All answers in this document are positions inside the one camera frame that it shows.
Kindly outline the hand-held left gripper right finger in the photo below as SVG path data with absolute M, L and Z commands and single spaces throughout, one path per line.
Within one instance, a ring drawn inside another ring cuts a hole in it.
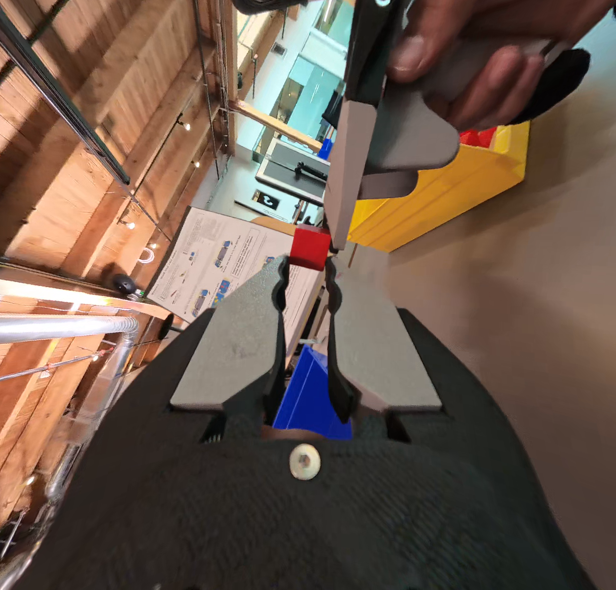
M 387 295 L 327 258 L 328 394 L 338 419 L 359 408 L 390 413 L 439 412 L 442 401 Z

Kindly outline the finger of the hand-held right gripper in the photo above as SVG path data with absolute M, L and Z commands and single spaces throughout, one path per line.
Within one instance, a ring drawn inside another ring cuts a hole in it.
M 417 170 L 387 171 L 364 175 L 357 200 L 403 198 L 415 190 L 417 183 Z
M 324 220 L 334 250 L 346 246 L 373 136 L 376 109 L 343 98 L 324 193 Z

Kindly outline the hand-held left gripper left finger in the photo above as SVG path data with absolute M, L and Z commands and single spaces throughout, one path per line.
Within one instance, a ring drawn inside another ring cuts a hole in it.
M 285 393 L 288 278 L 289 257 L 278 256 L 213 309 L 170 399 L 173 409 L 273 423 Z

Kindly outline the yellow plastic bin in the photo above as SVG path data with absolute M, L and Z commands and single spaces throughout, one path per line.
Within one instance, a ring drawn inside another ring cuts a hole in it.
M 420 171 L 411 194 L 358 201 L 348 239 L 393 252 L 520 184 L 526 174 L 530 122 L 499 126 L 489 148 L 461 144 L 452 163 Z

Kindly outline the small red wooden cube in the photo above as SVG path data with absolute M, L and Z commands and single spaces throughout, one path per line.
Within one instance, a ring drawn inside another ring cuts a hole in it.
M 327 229 L 312 225 L 298 224 L 288 257 L 290 266 L 324 271 L 331 244 Z

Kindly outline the blue plastic bin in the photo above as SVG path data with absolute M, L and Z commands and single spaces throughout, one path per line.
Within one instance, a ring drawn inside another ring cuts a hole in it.
M 351 423 L 341 422 L 329 399 L 327 355 L 303 347 L 273 428 L 303 430 L 329 440 L 352 439 Z

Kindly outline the red two-stud plastic brick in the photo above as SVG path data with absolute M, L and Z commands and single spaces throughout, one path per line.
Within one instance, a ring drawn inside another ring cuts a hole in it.
M 492 147 L 492 141 L 496 132 L 496 126 L 485 130 L 466 130 L 464 132 L 460 132 L 459 142 L 466 146 L 489 149 Z

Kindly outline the person's right hand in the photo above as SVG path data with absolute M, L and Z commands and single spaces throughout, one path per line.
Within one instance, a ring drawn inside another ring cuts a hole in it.
M 389 80 L 413 83 L 461 37 L 550 39 L 573 46 L 615 0 L 415 0 L 404 35 L 389 57 Z M 522 112 L 543 73 L 541 55 L 517 46 L 496 50 L 465 91 L 429 105 L 459 132 L 507 125 Z

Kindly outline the grey framed panel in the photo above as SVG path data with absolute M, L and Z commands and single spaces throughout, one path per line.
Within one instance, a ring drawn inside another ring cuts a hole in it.
M 298 162 L 329 174 L 330 163 L 311 151 L 273 139 L 259 165 L 256 180 L 281 193 L 303 200 L 317 207 L 323 206 L 326 183 L 309 175 L 295 175 Z

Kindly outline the printed instruction sheet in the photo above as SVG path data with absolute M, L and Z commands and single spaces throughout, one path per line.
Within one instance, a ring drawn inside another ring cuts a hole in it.
M 253 278 L 265 269 L 266 280 L 277 279 L 292 242 L 292 234 L 255 221 L 189 207 L 145 296 L 188 324 L 221 309 L 233 336 L 272 341 L 261 323 L 272 293 Z

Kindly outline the metal ceiling pipe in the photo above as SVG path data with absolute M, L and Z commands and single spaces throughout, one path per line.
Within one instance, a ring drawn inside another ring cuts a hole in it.
M 139 322 L 134 317 L 2 314 L 1 344 L 133 333 L 138 329 Z

